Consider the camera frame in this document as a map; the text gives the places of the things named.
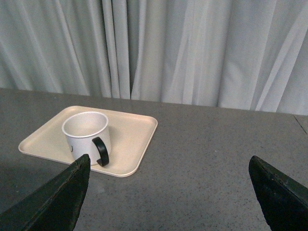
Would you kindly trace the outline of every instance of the tray rim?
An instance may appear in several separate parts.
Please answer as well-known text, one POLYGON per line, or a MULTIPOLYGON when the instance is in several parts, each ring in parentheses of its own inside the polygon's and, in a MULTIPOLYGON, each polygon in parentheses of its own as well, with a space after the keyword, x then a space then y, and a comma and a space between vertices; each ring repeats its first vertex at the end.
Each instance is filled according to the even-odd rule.
POLYGON ((141 117, 146 117, 148 119, 150 119, 151 121, 153 121, 154 123, 154 127, 153 127, 153 130, 151 132, 151 135, 149 136, 149 139, 145 145, 145 148, 142 152, 142 154, 140 155, 140 158, 138 160, 138 163, 136 165, 136 167, 131 170, 130 172, 127 172, 125 174, 114 174, 114 173, 110 173, 110 172, 104 172, 104 171, 101 171, 99 169, 96 169, 95 167, 97 167, 97 165, 93 165, 91 166, 91 171, 95 171, 95 172, 98 172, 98 173, 103 173, 103 174, 106 174, 106 175, 109 175, 109 176, 114 176, 114 177, 118 177, 118 178, 124 178, 124 177, 128 177, 130 175, 132 175, 133 173, 135 173, 141 163, 141 160, 143 159, 143 156, 152 140, 152 137, 156 131, 156 128, 158 126, 158 121, 157 119, 155 119, 154 117, 152 116, 148 116, 148 115, 140 115, 140 114, 134 114, 134 113, 127 113, 127 112, 121 112, 121 111, 114 111, 114 110, 108 110, 108 109, 103 109, 103 108, 94 108, 94 107, 86 107, 86 106, 80 106, 80 105, 72 105, 72 106, 69 106, 69 107, 66 107, 64 108, 63 110, 61 110, 60 112, 58 112, 55 116, 53 116, 51 119, 49 119, 46 123, 44 123, 43 125, 41 125, 38 129, 36 129, 34 132, 32 132, 30 135, 28 135, 25 139, 23 139, 19 145, 18 145, 18 150, 22 153, 22 154, 26 154, 26 155, 29 155, 29 156, 33 156, 33 157, 37 157, 37 158, 41 158, 41 159, 46 159, 46 160, 51 160, 51 161, 54 161, 54 162, 58 162, 58 163, 62 163, 62 164, 71 164, 71 163, 68 163, 68 162, 65 162, 65 161, 59 161, 59 160, 55 160, 55 159, 52 159, 52 158, 47 158, 47 157, 43 157, 43 156, 39 156, 39 155, 36 155, 36 154, 33 154, 33 153, 30 153, 30 152, 27 152, 25 151, 24 149, 22 149, 22 146, 24 145, 25 142, 27 142, 27 140, 30 140, 33 136, 35 136, 37 133, 41 133, 45 130, 47 130, 48 128, 46 128, 49 124, 52 124, 54 122, 54 120, 56 120, 56 118, 58 116, 60 116, 61 114, 63 114, 65 111, 70 111, 70 110, 79 110, 79 108, 81 109, 86 109, 86 111, 90 111, 90 110, 104 110, 104 111, 110 111, 112 113, 119 113, 121 115, 134 115, 134 116, 141 116, 141 117))

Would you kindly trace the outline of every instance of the curtain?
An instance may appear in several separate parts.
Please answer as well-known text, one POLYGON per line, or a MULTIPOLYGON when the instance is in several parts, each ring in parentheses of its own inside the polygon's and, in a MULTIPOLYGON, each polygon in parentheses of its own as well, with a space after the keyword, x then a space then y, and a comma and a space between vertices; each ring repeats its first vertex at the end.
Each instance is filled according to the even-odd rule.
POLYGON ((0 87, 308 115, 308 0, 3 0, 0 87))

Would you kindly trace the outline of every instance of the plastic tray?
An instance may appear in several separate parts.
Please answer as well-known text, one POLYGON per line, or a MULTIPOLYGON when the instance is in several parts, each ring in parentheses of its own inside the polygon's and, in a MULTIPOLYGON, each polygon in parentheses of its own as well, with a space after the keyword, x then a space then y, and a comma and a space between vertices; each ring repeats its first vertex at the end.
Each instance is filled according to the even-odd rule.
POLYGON ((61 126, 70 116, 85 111, 102 112, 108 116, 112 145, 110 163, 104 167, 93 165, 91 170, 115 177, 128 177, 136 172, 158 124, 150 116, 82 106, 67 107, 24 139, 18 146, 19 151, 71 164, 74 159, 61 126))

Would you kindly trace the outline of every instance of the speckled countertop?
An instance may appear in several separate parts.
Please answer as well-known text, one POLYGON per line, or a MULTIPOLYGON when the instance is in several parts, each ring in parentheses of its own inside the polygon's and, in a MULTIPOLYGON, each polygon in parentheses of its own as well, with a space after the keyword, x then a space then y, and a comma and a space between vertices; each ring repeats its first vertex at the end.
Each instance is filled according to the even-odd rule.
POLYGON ((133 175, 90 173, 76 231, 269 231, 249 178, 253 155, 308 187, 307 116, 0 89, 0 213, 67 167, 18 144, 72 105, 158 121, 133 175))

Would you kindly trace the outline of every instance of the mug rim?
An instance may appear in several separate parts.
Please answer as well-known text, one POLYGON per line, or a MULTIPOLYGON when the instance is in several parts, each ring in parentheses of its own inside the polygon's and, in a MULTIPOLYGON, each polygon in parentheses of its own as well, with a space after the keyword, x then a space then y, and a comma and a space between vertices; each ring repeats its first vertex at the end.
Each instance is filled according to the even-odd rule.
POLYGON ((62 132, 63 132, 66 136, 72 137, 72 138, 88 138, 88 137, 95 136, 95 135, 99 134, 100 132, 102 132, 102 131, 107 127, 108 123, 109 123, 108 117, 107 117, 104 113, 102 113, 102 112, 95 112, 95 111, 80 112, 80 113, 77 113, 77 114, 74 114, 74 115, 70 116, 69 118, 67 118, 67 119, 63 122, 63 124, 62 124, 62 132), (79 116, 79 115, 82 115, 82 114, 100 114, 100 115, 102 115, 102 116, 104 116, 104 117, 106 118, 106 124, 105 124, 105 126, 104 126, 103 128, 101 128, 101 129, 98 130, 97 132, 92 133, 92 134, 90 134, 90 135, 85 135, 85 136, 74 136, 74 135, 72 135, 72 134, 67 133, 67 132, 65 131, 65 129, 64 129, 64 126, 66 125, 66 123, 67 123, 69 120, 71 120, 72 118, 74 118, 74 117, 76 117, 76 116, 79 116))

